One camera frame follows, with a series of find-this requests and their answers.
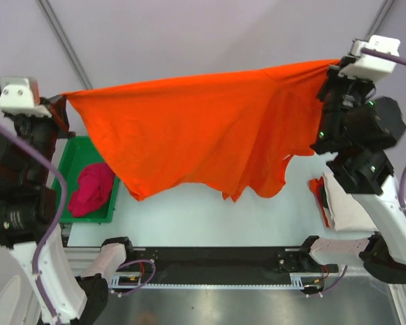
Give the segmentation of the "orange t shirt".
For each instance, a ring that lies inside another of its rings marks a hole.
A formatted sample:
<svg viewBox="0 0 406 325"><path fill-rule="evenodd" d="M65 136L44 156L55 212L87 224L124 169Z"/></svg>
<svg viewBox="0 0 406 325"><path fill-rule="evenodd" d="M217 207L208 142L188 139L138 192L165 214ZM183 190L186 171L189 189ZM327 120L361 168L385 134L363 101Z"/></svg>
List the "orange t shirt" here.
<svg viewBox="0 0 406 325"><path fill-rule="evenodd" d="M105 162L137 200L203 183L238 200L285 185L294 156L311 156L331 60L72 91Z"/></svg>

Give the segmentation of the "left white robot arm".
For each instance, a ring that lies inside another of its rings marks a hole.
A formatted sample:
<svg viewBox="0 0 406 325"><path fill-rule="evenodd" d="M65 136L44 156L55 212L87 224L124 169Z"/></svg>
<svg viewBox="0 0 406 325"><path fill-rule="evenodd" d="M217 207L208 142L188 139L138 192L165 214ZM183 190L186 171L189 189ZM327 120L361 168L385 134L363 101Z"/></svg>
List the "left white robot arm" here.
<svg viewBox="0 0 406 325"><path fill-rule="evenodd" d="M136 262L127 237L103 242L79 276L70 269L49 169L0 133L0 245L19 263L41 305L44 324L93 324L108 303L116 270Z"/></svg>

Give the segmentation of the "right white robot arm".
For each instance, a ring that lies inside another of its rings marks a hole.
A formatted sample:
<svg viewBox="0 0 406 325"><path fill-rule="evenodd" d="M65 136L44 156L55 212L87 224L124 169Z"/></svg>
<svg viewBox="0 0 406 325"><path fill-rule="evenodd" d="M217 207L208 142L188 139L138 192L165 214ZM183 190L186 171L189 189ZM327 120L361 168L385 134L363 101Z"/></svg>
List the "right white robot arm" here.
<svg viewBox="0 0 406 325"><path fill-rule="evenodd" d="M388 74L382 67L352 54L329 66L317 94L323 109L311 148L336 154L327 166L378 229L356 253L360 265L385 283L406 284L406 203L384 152L397 145L406 124L396 100L367 97Z"/></svg>

